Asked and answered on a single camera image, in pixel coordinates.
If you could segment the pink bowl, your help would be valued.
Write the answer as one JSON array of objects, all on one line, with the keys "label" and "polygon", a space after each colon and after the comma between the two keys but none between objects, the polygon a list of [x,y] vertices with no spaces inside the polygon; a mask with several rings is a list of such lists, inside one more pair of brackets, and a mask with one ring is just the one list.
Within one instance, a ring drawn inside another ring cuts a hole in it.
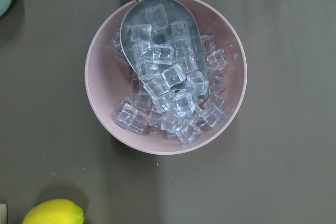
[{"label": "pink bowl", "polygon": [[118,32],[127,11],[136,4],[132,0],[113,12],[100,26],[89,47],[85,83],[91,107],[105,129],[125,145],[150,154],[174,155],[196,150],[216,139],[232,122],[243,101],[247,85],[247,61],[243,45],[229,21],[216,9],[201,0],[176,0],[193,14],[201,34],[214,35],[215,44],[223,48],[230,64],[222,76],[226,90],[221,93],[228,106],[226,117],[212,129],[207,128],[192,144],[170,141],[166,133],[146,129],[137,135],[117,126],[115,107],[126,96],[131,95],[130,82],[125,77],[126,65],[112,55],[107,44]]}]

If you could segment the clear ice cubes pile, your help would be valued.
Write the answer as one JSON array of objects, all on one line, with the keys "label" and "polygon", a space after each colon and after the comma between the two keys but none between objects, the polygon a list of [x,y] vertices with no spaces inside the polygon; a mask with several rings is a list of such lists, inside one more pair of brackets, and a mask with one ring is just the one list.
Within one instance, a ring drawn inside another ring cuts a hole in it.
[{"label": "clear ice cubes pile", "polygon": [[170,140],[191,144],[202,130],[217,127],[225,118],[221,71],[229,59],[212,35],[202,35],[202,73],[187,21],[169,20],[163,4],[146,8],[144,19],[130,29],[137,75],[133,98],[124,98],[116,107],[115,122],[139,135],[151,126]]}]

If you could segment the yellow lemon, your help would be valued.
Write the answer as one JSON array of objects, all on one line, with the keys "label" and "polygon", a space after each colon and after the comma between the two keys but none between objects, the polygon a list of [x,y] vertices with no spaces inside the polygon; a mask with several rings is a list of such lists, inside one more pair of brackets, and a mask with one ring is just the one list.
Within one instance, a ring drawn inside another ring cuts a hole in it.
[{"label": "yellow lemon", "polygon": [[22,223],[83,223],[84,210],[68,199],[53,199],[31,209]]}]

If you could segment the metal ice scoop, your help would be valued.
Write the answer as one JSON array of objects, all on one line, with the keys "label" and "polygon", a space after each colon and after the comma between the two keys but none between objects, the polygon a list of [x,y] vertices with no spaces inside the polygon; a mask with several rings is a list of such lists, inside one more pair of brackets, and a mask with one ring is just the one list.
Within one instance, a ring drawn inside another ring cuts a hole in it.
[{"label": "metal ice scoop", "polygon": [[209,87],[188,84],[192,72],[207,77],[207,66],[198,25],[182,3],[137,0],[122,21],[120,43],[151,98],[171,91],[187,91],[195,101],[209,97]]}]

